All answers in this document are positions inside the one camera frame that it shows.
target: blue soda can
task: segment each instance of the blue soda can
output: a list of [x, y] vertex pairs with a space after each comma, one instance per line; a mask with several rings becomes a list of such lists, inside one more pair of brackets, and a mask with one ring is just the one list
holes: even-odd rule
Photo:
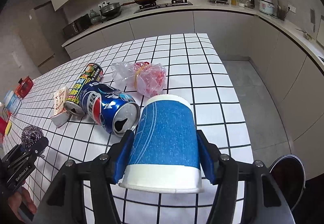
[[108, 133], [123, 136], [135, 130], [141, 115], [132, 96], [101, 82], [86, 83], [80, 92], [82, 109]]

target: white tiled table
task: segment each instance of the white tiled table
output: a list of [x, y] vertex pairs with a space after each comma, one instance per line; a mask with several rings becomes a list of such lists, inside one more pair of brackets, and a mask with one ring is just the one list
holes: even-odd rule
[[[161, 63], [167, 69], [167, 87], [163, 93], [179, 95], [192, 107], [195, 123], [209, 142], [215, 143], [222, 153], [235, 160], [252, 163], [252, 150], [244, 116], [221, 60], [207, 34], [176, 34], [149, 37], [107, 47], [89, 53], [40, 76], [23, 100], [12, 128], [4, 140], [7, 153], [20, 143], [22, 129], [29, 124], [43, 129], [49, 140], [44, 155], [36, 161], [37, 169], [27, 178], [25, 187], [38, 205], [58, 170], [67, 159], [89, 161], [120, 140], [109, 135], [93, 120], [84, 116], [72, 117], [61, 128], [51, 123], [53, 92], [64, 85], [71, 88], [84, 67], [95, 62], [104, 70], [102, 82], [115, 86], [111, 63], [120, 61], [148, 61]], [[147, 98], [134, 88], [119, 88], [129, 92], [143, 108]], [[200, 194], [155, 194], [126, 190], [111, 186], [115, 203], [123, 223], [205, 223], [217, 186], [204, 178], [204, 192]], [[87, 222], [94, 223], [90, 183], [85, 181]], [[243, 207], [244, 182], [239, 182], [233, 223], [240, 223]]]

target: white countertop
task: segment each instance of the white countertop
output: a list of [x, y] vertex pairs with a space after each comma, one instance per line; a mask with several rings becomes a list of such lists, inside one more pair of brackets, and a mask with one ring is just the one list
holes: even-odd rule
[[261, 13], [258, 8], [256, 7], [255, 9], [250, 9], [250, 8], [243, 8], [239, 6], [232, 6], [232, 5], [219, 5], [219, 4], [213, 4], [210, 3], [208, 0], [188, 0], [190, 1], [193, 5], [183, 5], [183, 6], [175, 6], [175, 7], [165, 7], [165, 8], [159, 8], [159, 9], [153, 9], [153, 10], [148, 10], [148, 11], [143, 11], [140, 13], [134, 14], [136, 10], [138, 10], [137, 5], [130, 5], [130, 6], [124, 6], [122, 7], [122, 14], [118, 16], [115, 19], [112, 19], [110, 21], [107, 21], [105, 23], [100, 23], [97, 25], [94, 25], [87, 30], [83, 31], [79, 35], [69, 39], [66, 41], [62, 47], [67, 46], [71, 42], [87, 35], [90, 34], [91, 32], [94, 32], [99, 29], [106, 28], [112, 24], [116, 24], [120, 21], [125, 21], [125, 20], [131, 20], [134, 18], [137, 18], [139, 16], [144, 16], [144, 15], [152, 15], [164, 11], [179, 11], [179, 10], [199, 10], [199, 9], [215, 9], [215, 10], [224, 10], [224, 11], [229, 11], [229, 12], [242, 12], [250, 15], [257, 15], [260, 18], [265, 19], [266, 21], [270, 22], [274, 26], [276, 26], [278, 29], [280, 29], [282, 32], [286, 33], [289, 37], [291, 37], [293, 40], [295, 40], [301, 47], [303, 47], [310, 55], [311, 57], [318, 63], [318, 65], [322, 68], [324, 71], [324, 63], [318, 58], [318, 56], [324, 58], [324, 49], [321, 48], [315, 40], [312, 42], [306, 40], [303, 37], [303, 34], [301, 31], [296, 30], [296, 28], [299, 29], [296, 25], [291, 23], [288, 20], [281, 21], [279, 19], [275, 19], [271, 16], [268, 16], [264, 13]]
[[[23, 99], [12, 128], [4, 138], [7, 153], [15, 144], [21, 143], [22, 130], [32, 124], [43, 129], [49, 140], [44, 151], [45, 159], [39, 157], [37, 169], [27, 178], [25, 187], [38, 206], [52, 179], [67, 159], [76, 162], [90, 161], [120, 137], [107, 133], [89, 116], [82, 119], [71, 117], [60, 128], [51, 122], [53, 92], [63, 86], [71, 88], [90, 62], [98, 63], [104, 71], [102, 82], [118, 86], [112, 80], [111, 64], [120, 61], [149, 61], [161, 63], [167, 70], [166, 88], [170, 93], [185, 98], [191, 106], [197, 129], [205, 134], [210, 143], [218, 146], [221, 153], [230, 154], [236, 161], [252, 163], [252, 149], [245, 119], [233, 84], [219, 59], [207, 34], [177, 34], [149, 37], [125, 42], [91, 52], [67, 62], [38, 77], [28, 95]], [[120, 87], [144, 107], [147, 98], [134, 88]], [[94, 223], [90, 182], [84, 182], [85, 212], [87, 223]], [[111, 185], [117, 211], [123, 223], [205, 224], [217, 186], [213, 186], [202, 172], [200, 194], [156, 194], [140, 192]], [[241, 221], [244, 182], [238, 184], [233, 224]]]

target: plastic bag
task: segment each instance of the plastic bag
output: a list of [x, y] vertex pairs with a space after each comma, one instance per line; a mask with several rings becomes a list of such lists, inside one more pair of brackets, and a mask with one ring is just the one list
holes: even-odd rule
[[162, 64], [118, 62], [111, 69], [118, 86], [134, 87], [146, 97], [159, 95], [164, 89], [166, 69]]

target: paper cup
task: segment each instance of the paper cup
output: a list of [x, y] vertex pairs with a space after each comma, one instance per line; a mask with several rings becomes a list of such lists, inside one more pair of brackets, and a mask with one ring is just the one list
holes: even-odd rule
[[185, 99], [166, 94], [147, 101], [119, 186], [156, 193], [202, 191], [196, 129]]

